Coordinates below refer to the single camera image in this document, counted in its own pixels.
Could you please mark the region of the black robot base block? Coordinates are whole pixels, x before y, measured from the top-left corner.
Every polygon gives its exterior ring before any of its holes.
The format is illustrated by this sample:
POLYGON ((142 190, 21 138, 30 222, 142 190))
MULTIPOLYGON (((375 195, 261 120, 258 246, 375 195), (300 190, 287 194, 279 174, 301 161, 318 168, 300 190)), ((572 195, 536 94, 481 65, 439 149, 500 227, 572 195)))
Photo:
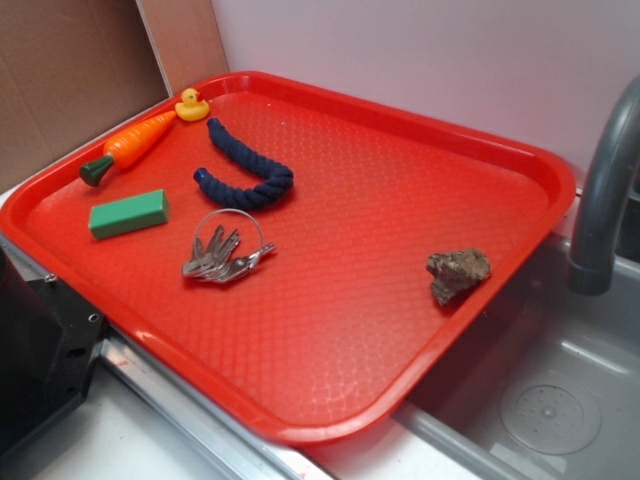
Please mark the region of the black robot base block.
POLYGON ((102 312, 57 277, 24 279, 1 254, 1 460, 88 395, 102 312))

